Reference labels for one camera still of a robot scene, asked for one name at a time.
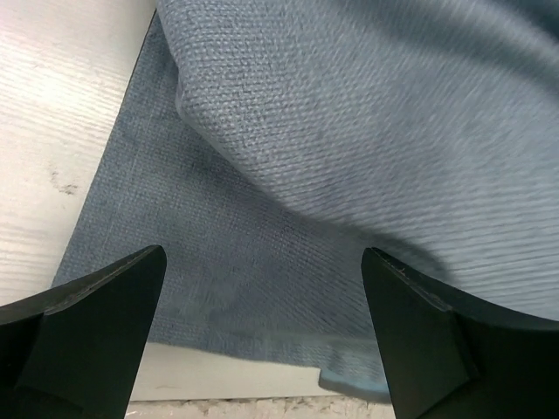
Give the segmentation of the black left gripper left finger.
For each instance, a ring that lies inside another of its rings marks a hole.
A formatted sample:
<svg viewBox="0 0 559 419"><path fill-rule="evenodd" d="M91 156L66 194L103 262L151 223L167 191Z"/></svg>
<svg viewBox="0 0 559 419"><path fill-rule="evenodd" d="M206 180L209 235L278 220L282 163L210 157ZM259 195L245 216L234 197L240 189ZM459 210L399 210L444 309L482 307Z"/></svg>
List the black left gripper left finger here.
<svg viewBox="0 0 559 419"><path fill-rule="evenodd" d="M1 416L124 417L166 266L152 245L2 306Z"/></svg>

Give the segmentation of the blue striped pillowcase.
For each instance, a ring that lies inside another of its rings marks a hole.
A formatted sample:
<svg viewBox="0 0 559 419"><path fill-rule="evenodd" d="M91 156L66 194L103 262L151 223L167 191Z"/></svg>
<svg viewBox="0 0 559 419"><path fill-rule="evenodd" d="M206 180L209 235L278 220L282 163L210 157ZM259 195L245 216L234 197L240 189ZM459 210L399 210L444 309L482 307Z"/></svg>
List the blue striped pillowcase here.
<svg viewBox="0 0 559 419"><path fill-rule="evenodd" d="M556 319L557 2L158 2L54 284L149 244L152 341L359 389L369 247Z"/></svg>

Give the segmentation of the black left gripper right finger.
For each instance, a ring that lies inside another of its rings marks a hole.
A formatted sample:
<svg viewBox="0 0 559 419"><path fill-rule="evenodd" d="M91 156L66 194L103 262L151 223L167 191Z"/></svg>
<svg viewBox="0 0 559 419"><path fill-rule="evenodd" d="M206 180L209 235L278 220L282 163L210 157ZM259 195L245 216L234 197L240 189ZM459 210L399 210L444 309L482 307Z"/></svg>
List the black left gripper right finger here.
<svg viewBox="0 0 559 419"><path fill-rule="evenodd" d="M463 292L378 249L362 279L398 419L556 419L558 324Z"/></svg>

